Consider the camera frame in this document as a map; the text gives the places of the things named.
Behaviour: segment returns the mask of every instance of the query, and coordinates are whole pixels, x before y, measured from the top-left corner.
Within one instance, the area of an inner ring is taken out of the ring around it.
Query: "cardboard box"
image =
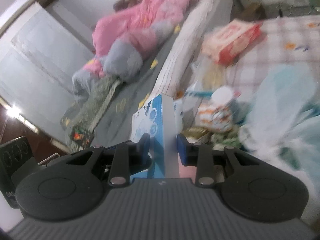
[[[160,94],[132,116],[131,140],[138,142],[145,132],[150,134],[149,154],[153,163],[148,170],[134,174],[132,178],[178,178],[173,98]]]

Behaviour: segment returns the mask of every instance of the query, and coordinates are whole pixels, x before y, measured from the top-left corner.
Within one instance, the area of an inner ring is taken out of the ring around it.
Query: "gray ribbed surface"
[[[136,179],[112,190],[90,214],[63,223],[25,219],[10,235],[14,240],[286,240],[312,239],[298,219],[265,224],[228,210],[211,189],[190,179]]]

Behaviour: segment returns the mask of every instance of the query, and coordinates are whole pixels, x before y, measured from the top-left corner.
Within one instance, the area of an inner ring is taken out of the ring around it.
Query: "light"
[[[29,127],[31,130],[33,130],[35,133],[37,133],[37,128],[31,123],[31,122],[29,122],[28,120],[24,120],[24,124],[27,126],[27,127]]]
[[[21,113],[21,110],[19,108],[17,108],[15,105],[13,105],[12,107],[9,107],[7,110],[7,115],[13,118],[19,118],[19,115]]]
[[[25,119],[22,115],[19,115],[18,120],[22,123],[24,123]]]

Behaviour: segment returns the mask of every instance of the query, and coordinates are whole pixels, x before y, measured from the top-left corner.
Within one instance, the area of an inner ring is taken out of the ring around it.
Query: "light blue cloth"
[[[100,61],[104,73],[118,76],[124,81],[132,79],[143,64],[143,59],[134,46],[120,39],[116,39],[109,54]]]
[[[320,193],[317,88],[307,65],[275,67],[261,83],[239,139],[256,157],[272,165],[289,165],[292,173],[305,171]]]

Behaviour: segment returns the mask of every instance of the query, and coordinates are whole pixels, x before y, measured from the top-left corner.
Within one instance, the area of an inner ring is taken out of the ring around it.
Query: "bed sheet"
[[[320,15],[263,21],[263,34],[227,68],[227,83],[249,101],[270,69],[278,64],[307,64],[320,79]]]

